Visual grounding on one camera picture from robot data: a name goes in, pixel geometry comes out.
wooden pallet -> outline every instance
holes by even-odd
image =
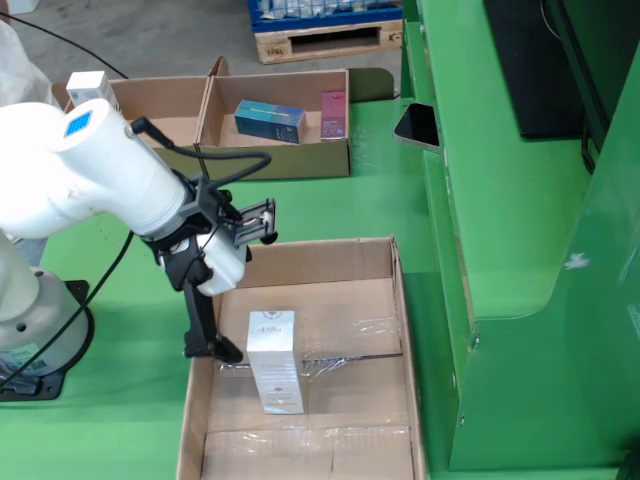
[[[260,63],[296,62],[402,47],[402,20],[256,33]]]

black cable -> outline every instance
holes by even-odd
[[[42,356],[42,354],[46,352],[49,349],[49,347],[51,347],[51,345],[53,345],[62,336],[64,332],[67,331],[67,329],[71,326],[71,324],[89,306],[89,303],[91,303],[91,300],[93,300],[93,298],[98,294],[98,292],[100,291],[102,286],[105,284],[105,282],[109,279],[109,277],[111,276],[113,271],[116,269],[120,261],[124,258],[125,253],[127,253],[127,250],[129,249],[129,245],[131,245],[131,240],[133,240],[133,235],[134,235],[133,232],[129,232],[129,235],[127,236],[127,239],[125,240],[124,245],[122,246],[122,249],[120,250],[120,253],[116,257],[116,259],[113,261],[113,263],[111,264],[109,269],[106,271],[106,273],[102,276],[102,278],[100,279],[98,284],[95,286],[95,288],[91,291],[91,293],[86,298],[86,300],[80,304],[80,307],[78,307],[78,309],[74,312],[74,314],[71,315],[69,320],[67,320],[67,323],[65,323],[60,328],[60,330],[58,330],[56,334],[53,337],[51,337],[51,340],[45,343],[40,350],[38,350],[29,360],[27,360],[24,365],[22,365],[18,370],[13,372],[9,376],[9,378],[7,378],[4,382],[0,383],[0,390],[2,390],[9,383],[15,380],[22,372],[24,372],[27,368],[29,368],[33,362],[35,362],[40,356]]]
[[[589,123],[586,118],[582,127],[582,145],[580,153],[582,154],[584,166],[587,168],[587,171],[593,175],[593,172],[596,170],[596,162],[593,160],[593,156],[589,151]]]
[[[211,236],[207,239],[206,242],[204,242],[204,245],[202,245],[202,247],[198,249],[198,253],[191,259],[191,261],[189,262],[189,265],[187,265],[187,268],[184,269],[184,276],[182,277],[182,280],[180,280],[180,283],[179,283],[181,287],[182,285],[184,285],[184,282],[187,279],[187,276],[189,275],[189,270],[191,270],[191,267],[193,266],[195,261],[202,257],[202,252],[204,252],[204,249],[207,248],[207,245],[209,245],[209,242],[211,241],[213,236],[218,232],[219,228],[220,228],[220,224],[218,224],[216,228],[213,229],[213,233],[211,233]]]
[[[227,185],[228,183],[233,183],[237,180],[240,180],[244,177],[248,177],[249,175],[256,173],[259,170],[262,170],[266,166],[271,163],[271,155],[266,152],[242,152],[242,153],[204,153],[204,152],[192,152],[191,150],[187,150],[186,148],[176,147],[175,145],[170,147],[170,150],[173,150],[176,153],[181,155],[185,155],[187,157],[193,158],[204,158],[206,160],[237,160],[240,158],[261,158],[259,162],[240,170],[239,172],[232,173],[229,176],[216,180],[215,182],[211,182],[211,188],[219,188],[223,185]]]
[[[199,160],[207,159],[207,160],[237,160],[240,158],[261,158],[258,163],[251,165],[239,172],[233,173],[227,177],[221,178],[220,180],[216,180],[212,182],[211,188],[218,188],[226,185],[228,183],[235,182],[236,180],[240,180],[241,178],[247,177],[252,173],[256,173],[258,170],[262,170],[267,165],[271,163],[271,155],[266,152],[241,152],[241,153],[204,153],[204,152],[192,152],[191,150],[187,150],[186,148],[176,147],[173,141],[168,138],[164,133],[162,133],[158,128],[151,123],[151,121],[147,117],[140,117],[137,120],[131,122],[131,130],[136,135],[140,135],[141,133],[146,133],[151,138],[153,138],[156,142],[162,145],[164,148],[168,150],[173,150],[180,155],[184,155],[186,157],[197,158]]]
[[[544,3],[545,3],[545,0],[540,0],[540,12],[542,13],[542,20],[544,20],[544,24],[547,26],[547,30],[549,30],[549,33],[551,33],[551,35],[556,37],[557,40],[562,41],[562,39],[560,38],[560,35],[558,35],[553,30],[553,28],[551,28],[551,25],[549,25],[549,22],[547,21],[547,14],[544,12]]]
[[[122,78],[126,78],[128,79],[129,77],[127,77],[124,73],[122,73],[120,70],[118,70],[116,67],[114,67],[113,65],[111,65],[109,62],[107,62],[106,60],[104,60],[102,57],[96,55],[95,53],[93,53],[91,50],[89,50],[88,48],[83,47],[82,45],[78,45],[76,42],[74,42],[73,40],[69,40],[68,38],[63,37],[62,35],[58,35],[57,33],[53,33],[50,30],[47,30],[46,28],[40,27],[38,25],[35,25],[31,22],[27,22],[26,20],[22,20],[20,18],[14,17],[13,15],[9,15],[8,13],[4,13],[4,12],[0,12],[0,16],[6,17],[6,18],[10,18],[11,20],[13,20],[14,22],[18,22],[18,23],[22,23],[24,25],[28,25],[31,28],[35,28],[36,30],[40,30],[41,32],[44,33],[48,33],[49,35],[56,37],[59,40],[62,40],[63,42],[67,42],[70,45],[73,45],[76,48],[79,48],[80,50],[82,50],[83,52],[88,53],[89,55],[91,55],[93,58],[95,58],[96,60],[104,63],[107,67],[109,67],[111,70],[113,70],[114,72],[116,72],[118,75],[120,75]]]

green table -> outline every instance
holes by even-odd
[[[439,277],[420,154],[391,138],[401,112],[400,101],[352,107],[351,178],[246,182],[231,190],[239,206],[277,199],[280,241],[395,234],[419,339],[426,317],[444,316],[438,296],[425,295]],[[113,217],[89,220],[49,241],[43,267],[95,284],[126,233]],[[136,239],[91,308],[95,339],[62,396],[0,405],[3,478],[174,477],[189,368],[181,356],[184,299]]]

blue label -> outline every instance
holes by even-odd
[[[69,125],[67,126],[67,132],[64,134],[65,138],[87,128],[87,125],[89,125],[89,120],[91,119],[92,112],[92,110],[89,110],[87,113],[83,113],[79,117],[71,120],[71,122],[69,122]]]

smartphone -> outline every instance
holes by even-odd
[[[402,115],[393,136],[399,142],[440,152],[440,136],[431,105],[412,103]]]

